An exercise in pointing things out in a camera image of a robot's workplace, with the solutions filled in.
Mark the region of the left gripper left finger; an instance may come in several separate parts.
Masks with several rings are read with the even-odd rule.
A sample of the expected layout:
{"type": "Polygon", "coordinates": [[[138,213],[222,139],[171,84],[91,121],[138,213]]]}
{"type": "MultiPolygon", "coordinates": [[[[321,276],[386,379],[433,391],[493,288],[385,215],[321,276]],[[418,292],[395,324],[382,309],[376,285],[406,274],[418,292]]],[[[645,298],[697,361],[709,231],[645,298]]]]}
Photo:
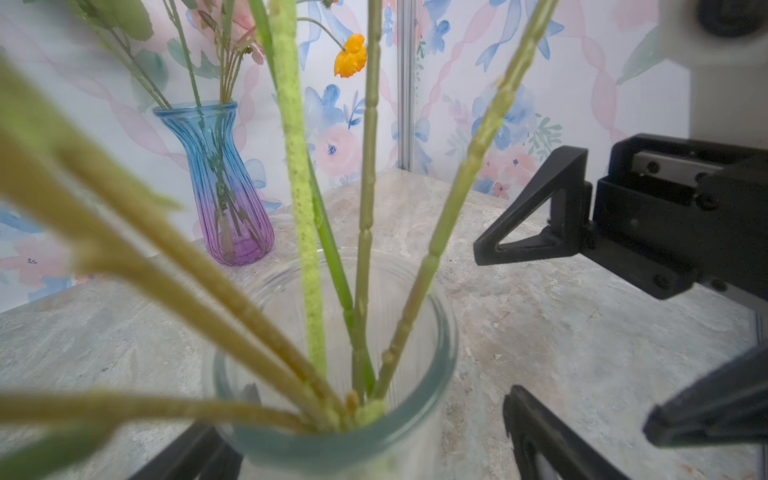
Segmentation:
{"type": "Polygon", "coordinates": [[[213,425],[195,422],[130,480],[236,480],[242,464],[213,425]]]}

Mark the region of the small pink rose stem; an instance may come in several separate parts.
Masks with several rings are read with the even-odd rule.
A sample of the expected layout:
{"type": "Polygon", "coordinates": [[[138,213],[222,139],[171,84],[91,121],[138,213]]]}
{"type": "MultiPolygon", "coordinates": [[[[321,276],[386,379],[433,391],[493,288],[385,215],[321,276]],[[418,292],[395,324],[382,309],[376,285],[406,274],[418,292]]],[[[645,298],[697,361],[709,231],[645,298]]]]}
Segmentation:
{"type": "Polygon", "coordinates": [[[482,160],[497,131],[502,126],[504,116],[512,107],[526,72],[534,61],[537,45],[546,33],[557,4],[557,0],[544,0],[537,3],[533,13],[529,16],[520,43],[505,73],[497,82],[496,93],[483,115],[481,125],[469,143],[466,157],[459,165],[394,335],[382,354],[382,365],[372,392],[372,398],[375,400],[384,399],[388,392],[415,320],[429,293],[441,257],[459,218],[461,208],[476,175],[481,169],[482,160]]]}

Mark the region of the pink rose bunch stem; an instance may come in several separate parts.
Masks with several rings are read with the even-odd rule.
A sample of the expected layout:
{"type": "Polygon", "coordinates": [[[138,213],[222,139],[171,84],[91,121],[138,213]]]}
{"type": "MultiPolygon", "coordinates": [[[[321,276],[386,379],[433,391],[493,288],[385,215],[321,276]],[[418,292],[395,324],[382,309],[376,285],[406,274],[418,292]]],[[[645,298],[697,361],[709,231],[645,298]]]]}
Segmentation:
{"type": "Polygon", "coordinates": [[[140,109],[169,108],[169,67],[176,61],[189,80],[192,103],[204,103],[201,79],[218,82],[216,102],[233,100],[245,59],[265,62],[247,1],[67,1],[98,42],[131,75],[140,109]]]}

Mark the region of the orange poppy stem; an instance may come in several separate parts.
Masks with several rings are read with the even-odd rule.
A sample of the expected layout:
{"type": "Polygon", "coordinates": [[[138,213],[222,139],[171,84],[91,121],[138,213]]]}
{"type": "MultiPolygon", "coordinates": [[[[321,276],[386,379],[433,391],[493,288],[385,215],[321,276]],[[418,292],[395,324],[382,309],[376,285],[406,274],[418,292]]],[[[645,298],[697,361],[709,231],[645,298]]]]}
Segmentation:
{"type": "Polygon", "coordinates": [[[367,50],[365,47],[365,37],[362,34],[355,33],[341,42],[327,27],[320,21],[310,17],[299,17],[299,22],[308,22],[318,26],[325,32],[339,47],[339,53],[334,61],[334,75],[341,78],[350,78],[361,72],[367,63],[367,50]]]}

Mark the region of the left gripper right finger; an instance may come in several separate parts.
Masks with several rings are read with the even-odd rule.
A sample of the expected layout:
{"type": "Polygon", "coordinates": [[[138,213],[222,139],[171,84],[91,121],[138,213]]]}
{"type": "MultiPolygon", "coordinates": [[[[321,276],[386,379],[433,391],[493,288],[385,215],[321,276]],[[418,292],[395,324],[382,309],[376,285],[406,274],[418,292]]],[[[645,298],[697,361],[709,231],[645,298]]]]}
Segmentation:
{"type": "Polygon", "coordinates": [[[522,479],[628,479],[523,386],[511,387],[502,415],[522,479]]]}

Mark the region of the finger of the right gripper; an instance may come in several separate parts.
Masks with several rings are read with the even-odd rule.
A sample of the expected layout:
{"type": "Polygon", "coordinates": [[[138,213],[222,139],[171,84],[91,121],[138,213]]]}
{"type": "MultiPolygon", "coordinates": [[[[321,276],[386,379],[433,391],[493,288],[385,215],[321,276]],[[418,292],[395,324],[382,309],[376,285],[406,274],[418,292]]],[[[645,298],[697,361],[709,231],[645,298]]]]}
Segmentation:
{"type": "Polygon", "coordinates": [[[757,346],[700,378],[643,427],[657,447],[767,443],[767,346],[757,346]]]}

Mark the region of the white cream rose stem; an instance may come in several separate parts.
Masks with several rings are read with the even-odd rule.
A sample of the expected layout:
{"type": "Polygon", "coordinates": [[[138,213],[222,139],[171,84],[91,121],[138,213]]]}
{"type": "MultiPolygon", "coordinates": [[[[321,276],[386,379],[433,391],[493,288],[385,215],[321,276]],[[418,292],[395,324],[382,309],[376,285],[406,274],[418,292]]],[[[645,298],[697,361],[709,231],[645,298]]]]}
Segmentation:
{"type": "Polygon", "coordinates": [[[374,375],[367,349],[366,322],[369,292],[369,271],[374,223],[374,192],[376,181],[376,141],[379,103],[379,77],[382,35],[382,2],[368,2],[368,63],[366,67],[366,93],[364,112],[363,158],[358,234],[358,257],[355,278],[353,388],[363,404],[372,388],[368,386],[374,375]]]}

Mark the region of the blue purple glass vase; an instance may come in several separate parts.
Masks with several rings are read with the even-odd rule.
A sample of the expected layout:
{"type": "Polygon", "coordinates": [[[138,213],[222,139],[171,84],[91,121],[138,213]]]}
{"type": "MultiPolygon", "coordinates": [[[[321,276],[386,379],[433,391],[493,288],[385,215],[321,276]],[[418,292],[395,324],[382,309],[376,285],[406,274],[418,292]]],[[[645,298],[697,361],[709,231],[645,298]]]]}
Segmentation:
{"type": "Polygon", "coordinates": [[[268,214],[235,146],[236,113],[235,102],[153,109],[184,148],[207,252],[226,266],[254,263],[274,244],[268,214]]]}

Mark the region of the small white bud stem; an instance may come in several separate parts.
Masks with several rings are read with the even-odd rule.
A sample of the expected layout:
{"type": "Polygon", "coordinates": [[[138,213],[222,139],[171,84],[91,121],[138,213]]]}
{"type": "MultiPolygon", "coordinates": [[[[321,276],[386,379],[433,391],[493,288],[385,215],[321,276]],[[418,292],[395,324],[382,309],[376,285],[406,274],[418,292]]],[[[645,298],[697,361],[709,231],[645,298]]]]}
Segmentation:
{"type": "Polygon", "coordinates": [[[307,354],[316,372],[324,378],[327,363],[322,317],[322,283],[300,91],[296,44],[297,6],[294,1],[270,1],[268,12],[273,41],[275,84],[285,135],[286,162],[301,268],[307,354]]]}

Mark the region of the cream yellow rose stem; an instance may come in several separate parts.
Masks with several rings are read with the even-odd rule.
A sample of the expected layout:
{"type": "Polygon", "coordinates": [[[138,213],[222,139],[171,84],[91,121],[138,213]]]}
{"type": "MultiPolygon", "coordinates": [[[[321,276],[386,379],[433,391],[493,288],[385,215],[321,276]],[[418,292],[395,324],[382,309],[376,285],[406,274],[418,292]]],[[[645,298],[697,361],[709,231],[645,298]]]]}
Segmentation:
{"type": "MultiPolygon", "coordinates": [[[[268,2],[264,1],[250,1],[248,3],[251,14],[256,26],[256,32],[259,43],[264,48],[264,53],[269,65],[270,74],[275,84],[275,70],[273,63],[273,41],[270,28],[268,2]]],[[[311,175],[311,188],[313,197],[313,210],[314,210],[314,223],[316,227],[317,235],[317,247],[321,246],[323,254],[325,256],[326,264],[329,268],[330,277],[333,282],[340,306],[343,312],[343,319],[347,327],[351,346],[354,335],[354,301],[352,293],[346,278],[345,270],[342,264],[340,252],[335,242],[335,238],[332,233],[329,219],[327,218],[326,209],[324,206],[322,194],[316,179],[314,167],[312,166],[310,155],[308,152],[310,163],[310,175],[311,175]]],[[[370,379],[369,387],[373,388],[374,378],[370,379]]],[[[352,386],[353,386],[353,346],[352,346],[352,386]]]]}

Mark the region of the clear glass jar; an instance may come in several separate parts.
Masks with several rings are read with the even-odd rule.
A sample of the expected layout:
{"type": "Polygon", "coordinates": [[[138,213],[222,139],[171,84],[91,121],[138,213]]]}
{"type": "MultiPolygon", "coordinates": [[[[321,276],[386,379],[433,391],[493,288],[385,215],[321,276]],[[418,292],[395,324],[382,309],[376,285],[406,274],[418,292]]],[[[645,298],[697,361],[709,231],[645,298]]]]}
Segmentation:
{"type": "MultiPolygon", "coordinates": [[[[343,399],[352,387],[352,348],[322,251],[318,254],[327,381],[343,399]]],[[[372,251],[366,331],[376,373],[417,270],[413,261],[402,256],[372,251]]],[[[298,258],[279,261],[246,280],[244,286],[249,298],[306,354],[298,258]]],[[[240,479],[439,479],[443,473],[442,407],[457,357],[455,315],[435,280],[389,384],[385,416],[360,431],[335,436],[296,436],[230,424],[220,424],[217,430],[245,457],[240,479]]],[[[296,410],[266,382],[215,347],[208,347],[203,368],[206,396],[296,410]]]]}

